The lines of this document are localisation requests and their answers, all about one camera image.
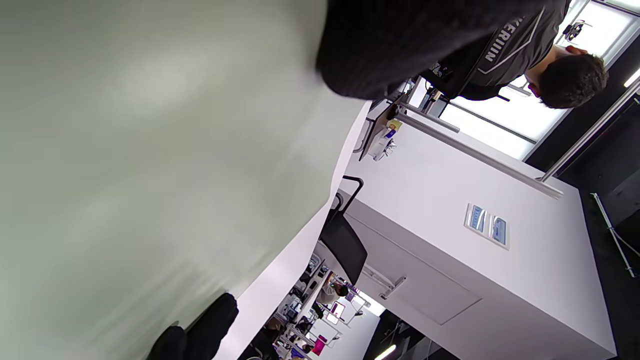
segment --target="metal rail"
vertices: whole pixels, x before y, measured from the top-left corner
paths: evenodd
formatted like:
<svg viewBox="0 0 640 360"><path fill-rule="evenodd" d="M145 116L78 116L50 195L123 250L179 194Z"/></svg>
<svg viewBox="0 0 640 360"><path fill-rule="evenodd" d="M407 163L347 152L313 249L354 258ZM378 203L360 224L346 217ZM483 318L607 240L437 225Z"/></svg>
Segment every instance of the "metal rail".
<svg viewBox="0 0 640 360"><path fill-rule="evenodd" d="M629 262L627 261L627 257L625 256L625 253L622 251L622 247L620 247L620 242L618 242L618 234L616 233L615 229L613 228L613 225L611 224L611 221L609 220L609 216L607 215L607 212L604 209L604 206L602 206L602 202L600 201L600 196L598 196L597 193L591 193L591 196L593 196L593 198L596 200L596 203L598 204L598 208L600 209L600 212L602 213L602 217L604 217L604 221L607 223L607 228L608 228L609 232L611 233L611 236L613 237L613 241L616 242L616 246L618 247L618 251L620 251L620 255L622 256L622 260L624 260L624 262L625 262L625 266L626 266L625 270L628 271L629 274L631 274L631 277L636 277L636 275L634 274L633 269L631 269L631 266L629 265Z"/></svg>
<svg viewBox="0 0 640 360"><path fill-rule="evenodd" d="M441 120L439 117L435 117L433 115L425 114L422 111L420 111L420 109L418 109L418 108L416 108L414 106L411 106L411 105L407 104L406 102L401 102L399 105L402 106L403 108L407 109L407 110L413 111L416 115L418 115L420 117L424 117L425 119L433 121L433 122L435 122L436 124L438 124L438 125L440 125L442 127L446 127L447 129L453 131L454 133L459 133L460 132L460 128L459 127L451 125L450 123L448 123L448 122L446 122L444 120Z"/></svg>
<svg viewBox="0 0 640 360"><path fill-rule="evenodd" d="M636 80L633 84L631 84L627 88L627 91L624 94L622 94L622 96L616 102L614 102L613 105L611 105L611 107L604 114L602 114L602 116L598 119L598 121L596 121L596 123L593 124L593 126L591 126L591 128L587 130L587 132L584 135L582 135L582 137L580 137L578 141L569 150L567 150L567 152L564 155L562 155L562 157L560 157L558 161L556 161L556 163L554 163L547 172L545 172L544 175L542 175L542 177L540 178L540 181L544 182L548 178L555 175L556 172L560 170L560 168L563 167L564 164L567 163L567 161L571 160L573 155L575 155L580 150L580 148L584 146L584 144L589 142L589 140L593 137L593 135L595 135L598 132L598 130L600 130L600 128L604 126L604 124L606 124L609 120L611 120L613 115L615 115L616 112L618 112L618 110L620 110L620 108L629 99L631 99L631 97L636 92L638 92L638 90L640 90L640 79Z"/></svg>
<svg viewBox="0 0 640 360"><path fill-rule="evenodd" d="M427 119L432 120L433 122L439 123L438 121L434 120L438 118L435 118L431 115L425 115L425 114L419 114L422 115L423 117L427 117ZM458 139L455 139L447 134L444 134L442 132L440 132L439 130L436 130L435 128L421 122L418 121L412 117L409 117L405 114L398 114L396 116L400 121L404 122L405 124L415 128L416 130L419 130L433 138L436 138L437 140L440 140L443 143L446 143L447 145L454 147L457 150L460 150L461 152L464 152L465 154L482 161L483 163L491 166L492 168L507 174L509 176L511 176L512 178L520 181L521 183L524 183L526 185L529 185L530 187L544 193L545 195L548 195L554 199L560 199L564 193L556 188L554 188L553 186L550 186L542 181L538 181L532 177L527 176L526 174L523 174L522 172L520 172L519 170L510 167L509 165L501 162L500 160L497 160L461 141L459 141Z"/></svg>

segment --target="black jacket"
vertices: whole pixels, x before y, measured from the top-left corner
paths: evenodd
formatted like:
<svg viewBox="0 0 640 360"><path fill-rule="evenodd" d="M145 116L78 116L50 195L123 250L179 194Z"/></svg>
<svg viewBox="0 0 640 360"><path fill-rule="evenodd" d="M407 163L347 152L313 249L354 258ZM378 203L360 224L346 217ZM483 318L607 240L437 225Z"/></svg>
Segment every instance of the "black jacket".
<svg viewBox="0 0 640 360"><path fill-rule="evenodd" d="M388 89L523 13L564 0L330 1L316 67L334 92Z"/></svg>

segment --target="black office chair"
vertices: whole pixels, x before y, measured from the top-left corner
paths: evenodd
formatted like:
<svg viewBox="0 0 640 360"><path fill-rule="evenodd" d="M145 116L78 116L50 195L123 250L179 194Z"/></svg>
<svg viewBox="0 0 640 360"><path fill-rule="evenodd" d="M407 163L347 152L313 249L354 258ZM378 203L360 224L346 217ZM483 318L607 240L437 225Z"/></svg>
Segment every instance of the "black office chair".
<svg viewBox="0 0 640 360"><path fill-rule="evenodd" d="M362 189L362 186L364 186L364 181L359 177L353 176L343 176L342 178L356 181L358 188L353 192L344 207L342 207L343 196L340 193L335 194L336 198L338 198L338 204L334 209L329 210L324 227L320 232L320 240L340 263L350 283L355 285L360 273L362 273L368 253L351 224L344 218L344 214L360 189Z"/></svg>

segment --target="white desk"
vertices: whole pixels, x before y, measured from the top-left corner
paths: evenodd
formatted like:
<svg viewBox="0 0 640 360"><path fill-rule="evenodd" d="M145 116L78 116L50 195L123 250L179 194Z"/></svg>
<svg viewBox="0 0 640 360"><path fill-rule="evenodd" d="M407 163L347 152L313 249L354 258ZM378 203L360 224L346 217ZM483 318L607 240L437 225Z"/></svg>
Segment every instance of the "white desk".
<svg viewBox="0 0 640 360"><path fill-rule="evenodd" d="M325 7L0 13L5 358L141 359L227 290L241 315L222 351L239 354L304 270L365 105L314 71Z"/></svg>

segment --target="black t-shirt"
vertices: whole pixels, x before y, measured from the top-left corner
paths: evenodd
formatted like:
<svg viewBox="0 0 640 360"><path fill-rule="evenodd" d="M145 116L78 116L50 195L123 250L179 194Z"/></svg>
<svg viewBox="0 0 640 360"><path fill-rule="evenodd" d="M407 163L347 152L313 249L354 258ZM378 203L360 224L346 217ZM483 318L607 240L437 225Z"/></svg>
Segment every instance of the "black t-shirt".
<svg viewBox="0 0 640 360"><path fill-rule="evenodd" d="M469 83L505 85L534 67L553 46L570 0L557 0L534 15L509 21L493 36Z"/></svg>

